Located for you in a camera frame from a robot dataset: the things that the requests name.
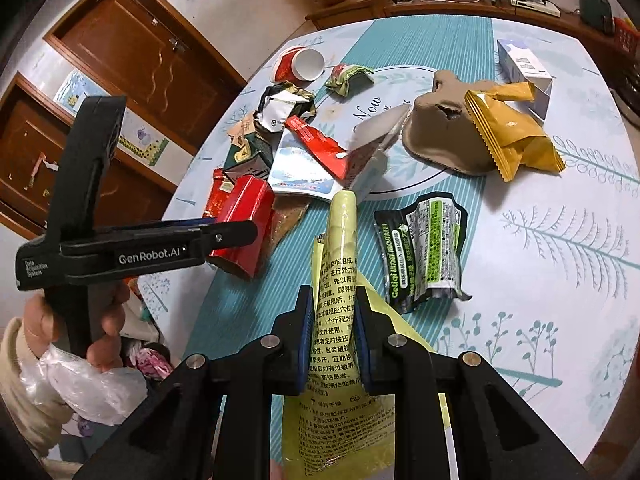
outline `plastic basket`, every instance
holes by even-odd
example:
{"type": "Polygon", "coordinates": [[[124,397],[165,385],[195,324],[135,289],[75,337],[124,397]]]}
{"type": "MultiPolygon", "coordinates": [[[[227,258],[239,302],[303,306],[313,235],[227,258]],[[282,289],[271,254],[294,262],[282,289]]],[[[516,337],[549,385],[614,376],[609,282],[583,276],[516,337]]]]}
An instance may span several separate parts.
{"type": "Polygon", "coordinates": [[[620,18],[613,18],[616,25],[616,33],[614,41],[622,50],[628,52],[632,56],[636,55],[638,49],[638,40],[640,40],[640,32],[634,30],[620,18]]]}

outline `silver bolt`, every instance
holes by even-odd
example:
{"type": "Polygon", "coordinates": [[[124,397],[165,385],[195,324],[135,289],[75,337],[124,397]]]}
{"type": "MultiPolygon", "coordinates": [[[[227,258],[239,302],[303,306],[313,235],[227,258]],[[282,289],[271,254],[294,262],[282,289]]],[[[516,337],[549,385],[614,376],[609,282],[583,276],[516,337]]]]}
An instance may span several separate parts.
{"type": "Polygon", "coordinates": [[[406,345],[406,338],[402,334],[392,334],[386,338],[386,341],[396,348],[406,345]]]}
{"type": "Polygon", "coordinates": [[[200,368],[205,363],[205,361],[206,361],[206,359],[204,358],[204,355],[202,355],[202,354],[193,354],[193,355],[190,355],[189,357],[187,357],[187,366],[189,368],[197,370],[198,368],[200,368]]]}
{"type": "Polygon", "coordinates": [[[462,354],[462,361],[465,365],[478,366],[482,362],[482,358],[475,352],[466,352],[462,354]]]}
{"type": "Polygon", "coordinates": [[[273,334],[267,334],[260,339],[260,344],[265,348],[276,348],[280,344],[280,338],[273,334]]]}

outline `brown door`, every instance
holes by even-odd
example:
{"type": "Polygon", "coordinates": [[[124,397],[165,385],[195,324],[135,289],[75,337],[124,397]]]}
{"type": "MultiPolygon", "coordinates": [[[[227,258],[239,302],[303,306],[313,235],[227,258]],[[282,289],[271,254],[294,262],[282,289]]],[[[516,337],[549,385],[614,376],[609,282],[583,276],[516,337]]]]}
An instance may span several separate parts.
{"type": "Polygon", "coordinates": [[[131,110],[194,153],[242,84],[167,11],[168,4],[142,1],[87,0],[46,39],[111,94],[126,94],[131,110]]]}
{"type": "MultiPolygon", "coordinates": [[[[47,220],[56,172],[45,164],[34,170],[41,153],[47,162],[60,160],[69,129],[28,88],[18,83],[8,91],[0,109],[0,200],[40,227],[47,220]]],[[[170,198],[169,192],[114,159],[100,188],[95,224],[158,220],[170,198]]]]}

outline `gold snack wrapper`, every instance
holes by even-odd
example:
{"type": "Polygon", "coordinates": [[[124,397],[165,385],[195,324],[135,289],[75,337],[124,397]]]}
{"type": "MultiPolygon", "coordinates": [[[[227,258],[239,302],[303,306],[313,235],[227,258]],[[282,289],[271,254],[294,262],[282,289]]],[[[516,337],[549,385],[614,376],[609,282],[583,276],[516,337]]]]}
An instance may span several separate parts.
{"type": "MultiPolygon", "coordinates": [[[[326,234],[316,239],[311,280],[316,322],[305,391],[286,397],[282,457],[287,480],[360,480],[394,462],[393,396],[371,397],[354,359],[355,287],[363,285],[371,309],[387,314],[397,333],[433,351],[424,339],[356,270],[356,200],[351,191],[334,197],[326,234]]],[[[440,396],[445,427],[449,413],[440,396]]]]}
{"type": "Polygon", "coordinates": [[[497,85],[488,92],[469,90],[466,110],[491,153],[500,176],[513,180],[520,164],[536,170],[560,173],[565,165],[539,124],[504,101],[531,101],[530,82],[497,85]]]}

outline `sleeve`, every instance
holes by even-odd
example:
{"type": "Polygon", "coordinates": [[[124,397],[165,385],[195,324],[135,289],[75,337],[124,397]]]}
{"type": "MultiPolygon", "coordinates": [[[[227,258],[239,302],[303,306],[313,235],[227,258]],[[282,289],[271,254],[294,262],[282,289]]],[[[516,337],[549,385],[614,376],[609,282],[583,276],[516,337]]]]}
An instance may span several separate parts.
{"type": "Polygon", "coordinates": [[[0,394],[18,430],[53,478],[71,478],[80,465],[46,460],[49,450],[60,440],[62,425],[73,411],[60,398],[36,406],[20,382],[20,364],[35,364],[24,337],[20,318],[13,318],[0,345],[0,394]]]}

